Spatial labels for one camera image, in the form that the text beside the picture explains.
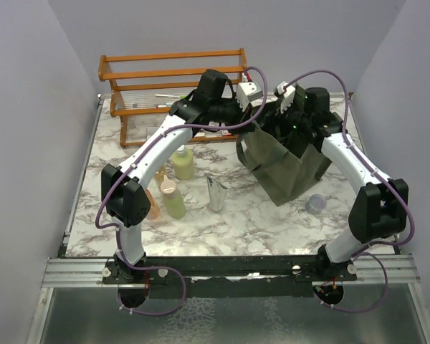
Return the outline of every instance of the open bag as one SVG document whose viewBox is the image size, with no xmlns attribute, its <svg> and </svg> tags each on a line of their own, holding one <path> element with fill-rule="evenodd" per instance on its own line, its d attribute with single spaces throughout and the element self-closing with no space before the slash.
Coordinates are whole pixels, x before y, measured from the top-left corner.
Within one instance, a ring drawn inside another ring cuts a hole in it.
<svg viewBox="0 0 430 344">
<path fill-rule="evenodd" d="M 331 164 L 313 145 L 308 145 L 298 158 L 258 125 L 254 132 L 237 138 L 236 151 L 239 161 L 253 173 L 276 206 L 314 186 Z"/>
</svg>

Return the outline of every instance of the green bottle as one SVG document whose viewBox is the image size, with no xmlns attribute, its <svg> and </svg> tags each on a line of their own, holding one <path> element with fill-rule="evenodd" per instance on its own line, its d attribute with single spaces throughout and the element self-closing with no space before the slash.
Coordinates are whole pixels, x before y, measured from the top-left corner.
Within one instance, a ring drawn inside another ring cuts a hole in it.
<svg viewBox="0 0 430 344">
<path fill-rule="evenodd" d="M 183 196 L 177 189 L 175 181 L 171 181 L 167 176 L 164 176 L 160 189 L 167 214 L 175 219 L 182 219 L 186 214 L 186 208 Z"/>
<path fill-rule="evenodd" d="M 171 157 L 175 176 L 187 181 L 194 177 L 194 157 L 193 153 L 184 145 L 180 146 Z"/>
</svg>

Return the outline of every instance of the marble table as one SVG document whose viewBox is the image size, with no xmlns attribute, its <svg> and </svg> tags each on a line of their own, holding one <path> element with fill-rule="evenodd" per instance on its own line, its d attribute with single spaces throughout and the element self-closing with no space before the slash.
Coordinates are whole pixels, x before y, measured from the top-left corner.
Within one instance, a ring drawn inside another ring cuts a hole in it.
<svg viewBox="0 0 430 344">
<path fill-rule="evenodd" d="M 115 252 L 114 230 L 101 230 L 94 225 L 100 205 L 100 172 L 107 163 L 118 165 L 136 148 L 120 147 L 120 120 L 110 117 L 109 107 L 110 100 L 106 99 L 85 171 L 66 257 L 107 257 Z M 342 116 L 342 95 L 332 97 L 331 108 Z M 135 123 L 135 129 L 134 125 L 130 126 L 130 131 L 137 136 L 144 136 L 147 126 L 162 121 L 162 117 L 145 122 L 140 116 L 136 118 L 140 122 Z M 351 114 L 348 130 L 360 147 Z M 175 220 L 167 215 L 155 182 L 150 183 L 149 190 L 160 205 L 162 215 L 158 220 L 143 222 L 143 246 L 148 256 L 314 254 L 320 245 L 348 227 L 355 193 L 334 164 L 321 182 L 298 199 L 277 207 L 253 175 L 238 162 L 233 142 L 188 147 L 195 157 L 196 176 L 191 181 L 178 181 L 187 209 L 183 219 Z M 167 171 L 173 178 L 170 162 Z M 207 209 L 209 194 L 205 175 L 229 188 L 220 214 Z M 305 204 L 311 195 L 318 193 L 327 199 L 327 207 L 321 214 L 309 214 Z M 109 220 L 104 212 L 102 223 Z M 391 247 L 374 247 L 372 252 L 385 254 L 393 253 L 393 250 Z"/>
</svg>

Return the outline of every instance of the gray wall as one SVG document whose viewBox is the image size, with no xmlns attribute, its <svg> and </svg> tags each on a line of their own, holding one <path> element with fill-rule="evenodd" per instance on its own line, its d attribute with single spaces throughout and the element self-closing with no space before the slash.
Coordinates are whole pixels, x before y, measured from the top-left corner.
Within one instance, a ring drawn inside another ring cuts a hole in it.
<svg viewBox="0 0 430 344">
<path fill-rule="evenodd" d="M 96 94 L 46 0 L 0 1 L 0 343 L 24 343 Z"/>
<path fill-rule="evenodd" d="M 355 89 L 404 0 L 49 0 L 99 92 L 100 55 L 244 47 L 273 87 L 317 68 Z M 340 91 L 328 76 L 309 79 Z"/>
<path fill-rule="evenodd" d="M 355 92 L 355 119 L 375 163 L 410 186 L 413 252 L 430 311 L 430 0 L 408 0 Z"/>
</svg>

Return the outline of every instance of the wooden rack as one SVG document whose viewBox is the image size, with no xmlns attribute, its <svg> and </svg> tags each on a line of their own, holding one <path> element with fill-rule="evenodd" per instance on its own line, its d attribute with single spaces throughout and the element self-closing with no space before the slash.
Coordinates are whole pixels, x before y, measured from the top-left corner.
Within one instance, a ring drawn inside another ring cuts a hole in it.
<svg viewBox="0 0 430 344">
<path fill-rule="evenodd" d="M 204 58 L 204 57 L 230 57 L 239 56 L 238 65 L 223 66 L 223 67 L 198 67 L 198 68 L 183 68 L 173 70 L 139 70 L 132 72 L 112 72 L 113 64 L 120 64 L 124 62 L 145 62 L 153 60 L 165 59 L 188 59 L 188 58 Z M 242 80 L 242 73 L 247 68 L 247 59 L 243 48 L 238 50 L 221 50 L 214 52 L 179 52 L 170 54 L 148 54 L 148 55 L 131 55 L 131 56 L 105 56 L 102 55 L 99 63 L 98 76 L 100 81 L 108 81 L 112 90 L 112 100 L 110 104 L 110 114 L 112 117 L 119 117 L 121 122 L 120 144 L 122 147 L 138 146 L 144 144 L 144 140 L 127 142 L 128 136 L 128 118 L 136 115 L 152 115 L 168 113 L 169 107 L 153 107 L 153 104 L 146 104 L 141 108 L 133 108 L 125 102 L 124 94 L 126 92 L 137 92 L 140 97 L 140 92 L 146 90 L 155 90 L 156 93 L 165 93 L 168 89 L 179 89 L 182 91 L 180 94 L 187 94 L 185 87 L 196 87 L 198 81 L 183 81 L 188 76 L 202 75 L 207 69 L 218 70 L 227 74 L 236 74 L 236 79 L 232 82 L 234 85 Z M 148 83 L 148 84 L 135 84 L 135 85 L 119 85 L 118 80 L 136 80 L 143 78 L 166 78 L 173 77 L 172 82 L 162 83 Z M 221 137 L 200 137 L 193 138 L 193 142 L 212 141 L 212 140 L 233 140 L 235 136 L 221 136 Z"/>
</svg>

